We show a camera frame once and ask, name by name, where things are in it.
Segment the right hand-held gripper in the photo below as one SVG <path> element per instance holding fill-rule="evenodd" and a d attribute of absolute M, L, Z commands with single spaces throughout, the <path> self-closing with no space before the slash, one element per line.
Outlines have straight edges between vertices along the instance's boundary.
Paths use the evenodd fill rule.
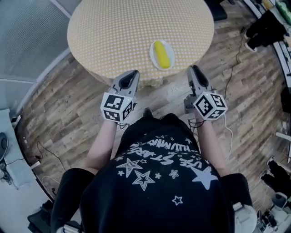
<path fill-rule="evenodd" d="M 224 97 L 207 90 L 209 81 L 197 65 L 187 68 L 187 78 L 193 94 L 184 100 L 185 114 L 192 114 L 199 120 L 217 120 L 226 113 L 228 107 Z"/>

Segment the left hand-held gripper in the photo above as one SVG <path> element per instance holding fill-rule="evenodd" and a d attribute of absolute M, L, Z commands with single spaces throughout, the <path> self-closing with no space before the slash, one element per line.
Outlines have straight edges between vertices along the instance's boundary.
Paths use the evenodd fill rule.
<path fill-rule="evenodd" d="M 112 87 L 104 93 L 100 106 L 105 120 L 123 123 L 133 112 L 139 78 L 139 71 L 131 70 L 114 79 Z"/>

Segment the white plate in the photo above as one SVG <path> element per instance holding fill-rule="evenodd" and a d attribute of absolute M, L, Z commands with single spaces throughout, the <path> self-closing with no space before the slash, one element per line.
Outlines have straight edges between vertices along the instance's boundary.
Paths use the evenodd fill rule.
<path fill-rule="evenodd" d="M 168 69 L 162 69 L 159 66 L 159 64 L 157 62 L 156 53 L 155 53 L 155 50 L 154 50 L 154 42 L 155 41 L 150 46 L 150 50 L 149 50 L 150 58 L 151 58 L 152 63 L 154 64 L 154 66 L 157 69 L 162 70 L 162 71 L 167 71 L 167 70 L 171 69 L 174 66 L 174 64 L 175 64 L 175 53 L 174 53 L 173 48 L 171 47 L 171 45 L 168 42 L 166 42 L 165 40 L 159 40 L 159 41 L 161 41 L 163 43 L 163 45 L 164 45 L 164 47 L 165 47 L 165 49 L 167 51 L 167 54 L 168 54 L 169 59 L 171 61 L 170 68 L 168 68 Z"/>

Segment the yellow object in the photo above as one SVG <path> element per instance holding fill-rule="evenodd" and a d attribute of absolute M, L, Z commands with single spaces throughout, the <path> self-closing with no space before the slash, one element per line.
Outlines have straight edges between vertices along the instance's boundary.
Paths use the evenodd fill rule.
<path fill-rule="evenodd" d="M 154 50 L 157 57 L 157 62 L 162 69 L 168 69 L 171 66 L 171 61 L 167 51 L 161 41 L 154 42 Z"/>

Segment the person's left forearm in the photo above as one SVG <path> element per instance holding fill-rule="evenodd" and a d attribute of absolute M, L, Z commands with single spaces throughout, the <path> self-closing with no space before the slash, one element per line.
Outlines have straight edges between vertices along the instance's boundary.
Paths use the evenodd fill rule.
<path fill-rule="evenodd" d="M 86 157 L 84 169 L 97 174 L 111 158 L 117 124 L 105 120 Z"/>

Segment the person's right forearm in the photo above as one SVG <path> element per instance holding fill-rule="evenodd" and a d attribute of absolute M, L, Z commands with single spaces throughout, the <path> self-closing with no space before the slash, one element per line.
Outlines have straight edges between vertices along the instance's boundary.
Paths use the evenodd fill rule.
<path fill-rule="evenodd" d="M 199 116 L 196 116 L 196 123 L 201 155 L 213 165 L 221 177 L 230 175 L 212 123 L 203 121 Z"/>

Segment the black office chair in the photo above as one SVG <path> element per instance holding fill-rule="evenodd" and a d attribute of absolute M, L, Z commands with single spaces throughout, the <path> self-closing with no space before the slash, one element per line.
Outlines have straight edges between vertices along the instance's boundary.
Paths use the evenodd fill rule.
<path fill-rule="evenodd" d="M 224 0 L 204 0 L 211 11 L 214 22 L 227 19 L 227 13 L 221 5 L 223 1 Z"/>

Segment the white curved counter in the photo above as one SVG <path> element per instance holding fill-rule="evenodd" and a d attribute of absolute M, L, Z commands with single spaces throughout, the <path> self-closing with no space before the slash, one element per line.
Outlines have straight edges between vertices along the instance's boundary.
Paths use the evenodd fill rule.
<path fill-rule="evenodd" d="M 260 18 L 269 8 L 275 6 L 276 0 L 262 0 L 262 3 L 257 3 L 256 0 L 242 0 L 247 5 L 249 10 Z M 282 41 L 273 44 L 273 47 L 278 56 L 281 69 L 285 78 L 285 83 L 291 94 L 291 46 L 287 42 L 287 37 Z"/>

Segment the green object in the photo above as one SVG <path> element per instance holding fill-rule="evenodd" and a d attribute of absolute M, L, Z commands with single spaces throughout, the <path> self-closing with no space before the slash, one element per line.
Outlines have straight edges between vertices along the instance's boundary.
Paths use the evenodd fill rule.
<path fill-rule="evenodd" d="M 287 0 L 277 0 L 276 1 L 276 8 L 281 13 L 291 14 L 291 10 L 289 9 L 289 4 L 287 3 Z"/>

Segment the person's black star-print shirt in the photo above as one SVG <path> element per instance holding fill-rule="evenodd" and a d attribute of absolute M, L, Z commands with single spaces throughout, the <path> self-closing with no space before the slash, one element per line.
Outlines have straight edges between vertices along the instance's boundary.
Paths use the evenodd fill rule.
<path fill-rule="evenodd" d="M 244 175 L 221 177 L 175 114 L 142 117 L 97 173 L 67 170 L 51 214 L 63 233 L 79 211 L 84 233 L 235 233 L 234 205 L 252 206 Z"/>

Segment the white desk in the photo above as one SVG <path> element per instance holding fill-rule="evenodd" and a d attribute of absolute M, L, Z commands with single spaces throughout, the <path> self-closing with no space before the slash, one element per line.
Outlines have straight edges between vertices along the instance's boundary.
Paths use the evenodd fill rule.
<path fill-rule="evenodd" d="M 47 201 L 52 201 L 25 160 L 18 144 L 15 130 L 10 120 L 10 110 L 0 110 L 0 133 L 7 136 L 8 148 L 4 156 L 6 169 L 12 178 L 12 190 L 9 197 L 17 205 L 37 208 Z"/>

